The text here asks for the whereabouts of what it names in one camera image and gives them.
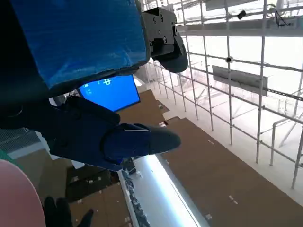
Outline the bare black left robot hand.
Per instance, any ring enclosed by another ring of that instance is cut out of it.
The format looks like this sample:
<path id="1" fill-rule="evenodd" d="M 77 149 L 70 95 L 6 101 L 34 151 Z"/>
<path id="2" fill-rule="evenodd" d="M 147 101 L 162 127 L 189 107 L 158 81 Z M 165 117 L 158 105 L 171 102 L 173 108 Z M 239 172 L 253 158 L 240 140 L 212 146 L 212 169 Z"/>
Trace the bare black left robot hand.
<path id="1" fill-rule="evenodd" d="M 104 105 L 49 99 L 92 81 L 134 74 L 150 59 L 183 72 L 188 59 L 176 16 L 136 0 L 3 0 L 0 3 L 0 126 L 42 134 L 50 153 L 119 171 L 124 158 L 171 151 L 178 135 L 122 123 Z"/>

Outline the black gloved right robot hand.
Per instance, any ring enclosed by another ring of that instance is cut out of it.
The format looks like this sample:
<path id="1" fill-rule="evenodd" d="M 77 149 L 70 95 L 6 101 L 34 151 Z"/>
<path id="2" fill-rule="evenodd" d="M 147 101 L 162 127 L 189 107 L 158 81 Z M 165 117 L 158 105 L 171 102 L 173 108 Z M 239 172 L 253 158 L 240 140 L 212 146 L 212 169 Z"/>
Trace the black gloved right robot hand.
<path id="1" fill-rule="evenodd" d="M 66 198 L 59 197 L 55 200 L 47 196 L 43 211 L 46 227 L 73 227 L 71 210 Z"/>

